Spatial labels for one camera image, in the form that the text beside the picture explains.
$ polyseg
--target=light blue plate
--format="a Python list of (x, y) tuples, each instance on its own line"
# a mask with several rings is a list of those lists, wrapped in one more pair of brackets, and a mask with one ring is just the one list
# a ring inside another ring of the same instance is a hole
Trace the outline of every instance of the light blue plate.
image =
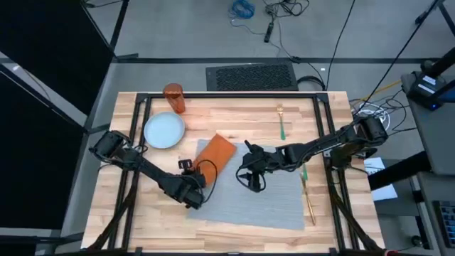
[(185, 123), (174, 112), (155, 114), (144, 128), (145, 140), (154, 148), (167, 149), (177, 144), (185, 133)]

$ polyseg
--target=concrete floor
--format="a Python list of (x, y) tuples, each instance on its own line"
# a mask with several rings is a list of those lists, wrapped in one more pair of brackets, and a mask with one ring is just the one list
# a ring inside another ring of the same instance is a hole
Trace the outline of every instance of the concrete floor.
[[(108, 0), (93, 0), (103, 4)], [(263, 12), (264, 3), (250, 1), (256, 6), (251, 20), (235, 21), (247, 24), (253, 31), (263, 32), (269, 17)], [(394, 58), (414, 30), (415, 18), (431, 4), (431, 0), (362, 0), (357, 1), (341, 38), (339, 58)], [(115, 53), (117, 55), (138, 53), (142, 58), (214, 58), (214, 57), (284, 57), (282, 50), (263, 43), (262, 36), (252, 35), (244, 28), (230, 25), (228, 8), (232, 1), (211, 0), (131, 0), (124, 20)], [(351, 0), (311, 1), (310, 7), (299, 17), (280, 19), (282, 43), (292, 54), (301, 57), (330, 58), (336, 39), (343, 26)], [(89, 12), (101, 32), (109, 41), (114, 30), (121, 4), (112, 4)], [(446, 7), (455, 17), (455, 4), (448, 1)], [(271, 41), (279, 45), (279, 33), (275, 27)], [(412, 42), (402, 54), (407, 58), (440, 57), (455, 45), (442, 15), (433, 12), (420, 28)], [(169, 82), (178, 82), (187, 91), (204, 91), (205, 68), (230, 64), (112, 64), (102, 93), (94, 126), (110, 121), (116, 95), (121, 91), (161, 91)], [(314, 63), (326, 80), (328, 64)], [(334, 64), (331, 70), (329, 90), (347, 91), (349, 98), (364, 97), (376, 86), (388, 64)], [(419, 65), (395, 65), (382, 85), (400, 79), (403, 73), (418, 70)], [(294, 64), (296, 76), (315, 75), (306, 64)], [(455, 75), (455, 69), (445, 75)], [(301, 84), (300, 90), (317, 90), (312, 84)], [(393, 95), (394, 87), (375, 98)], [(397, 96), (404, 105), (403, 94)], [(403, 111), (392, 114), (392, 125), (404, 116)], [(408, 113), (401, 128), (414, 127)], [(377, 153), (386, 159), (404, 159), (422, 150), (417, 140), (417, 131), (403, 132), (379, 147)], [(99, 135), (90, 137), (90, 145)], [(96, 183), (96, 168), (99, 164), (88, 154), (77, 178), (75, 190), (68, 209), (62, 235), (82, 232), (90, 209)], [(397, 231), (397, 219), (380, 218), (382, 233), (389, 249), (409, 247), (402, 239), (414, 235), (411, 224), (402, 225)], [(59, 250), (71, 250), (78, 244)]]

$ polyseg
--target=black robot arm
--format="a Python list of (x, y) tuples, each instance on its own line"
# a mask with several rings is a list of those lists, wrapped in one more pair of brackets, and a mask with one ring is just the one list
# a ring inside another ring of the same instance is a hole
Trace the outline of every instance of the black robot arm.
[[(265, 183), (265, 173), (277, 170), (294, 171), (312, 156), (323, 151), (330, 151), (332, 166), (346, 167), (350, 163), (350, 156), (365, 147), (381, 145), (386, 139), (387, 132), (378, 118), (361, 117), (341, 127), (334, 134), (305, 144), (278, 146), (274, 153), (265, 152), (262, 147), (245, 141), (250, 152), (243, 156), (243, 163), (237, 170), (236, 177), (243, 186), (260, 192), (264, 190), (261, 183)], [(248, 169), (250, 172), (239, 174), (242, 169)]]
[[(140, 151), (131, 147), (129, 138), (120, 132), (105, 132), (89, 150), (105, 163), (126, 171), (142, 172), (156, 181), (166, 195), (179, 203), (185, 203), (187, 208), (198, 209), (204, 201), (200, 189), (205, 187), (205, 178), (198, 170), (184, 171), (181, 175), (167, 173), (142, 157)], [(185, 168), (182, 169), (188, 170), (191, 165), (183, 167)]]

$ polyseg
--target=orange plastic cup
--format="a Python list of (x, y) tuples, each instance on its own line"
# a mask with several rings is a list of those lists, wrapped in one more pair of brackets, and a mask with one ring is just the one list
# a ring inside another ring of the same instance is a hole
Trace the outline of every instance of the orange plastic cup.
[(185, 112), (185, 99), (183, 98), (183, 88), (177, 83), (170, 83), (163, 90), (164, 97), (175, 113)]

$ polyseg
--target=black panel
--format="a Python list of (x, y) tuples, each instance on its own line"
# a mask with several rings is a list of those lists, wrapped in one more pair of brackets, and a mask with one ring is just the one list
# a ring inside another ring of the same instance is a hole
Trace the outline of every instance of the black panel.
[(61, 229), (82, 132), (3, 73), (0, 86), (0, 227)]
[(34, 256), (36, 245), (0, 245), (0, 255)]
[(5, 1), (0, 51), (89, 114), (112, 52), (76, 0)]
[(298, 91), (290, 62), (205, 69), (207, 91)]

